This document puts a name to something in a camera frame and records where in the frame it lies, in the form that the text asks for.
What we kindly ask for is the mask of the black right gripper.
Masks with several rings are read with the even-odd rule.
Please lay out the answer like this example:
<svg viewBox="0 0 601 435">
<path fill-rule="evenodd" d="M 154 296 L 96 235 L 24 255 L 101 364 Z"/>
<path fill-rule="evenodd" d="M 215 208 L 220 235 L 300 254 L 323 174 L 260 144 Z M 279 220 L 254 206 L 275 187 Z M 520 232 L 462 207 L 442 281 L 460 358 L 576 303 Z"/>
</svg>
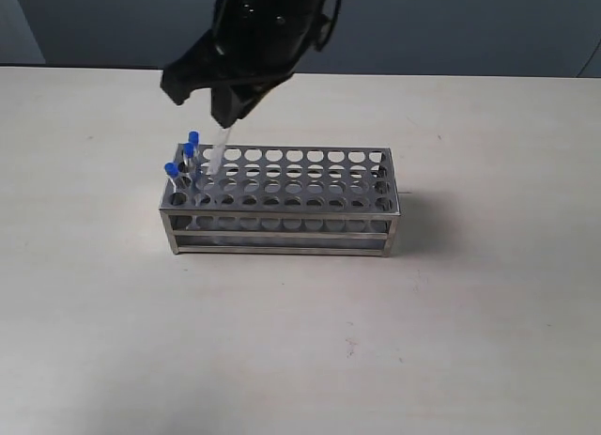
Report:
<svg viewBox="0 0 601 435">
<path fill-rule="evenodd" d="M 342 1 L 216 0 L 211 29 L 164 67 L 161 90 L 180 106 L 210 88 L 211 116 L 230 128 L 289 80 L 308 50 L 326 47 Z"/>
</svg>

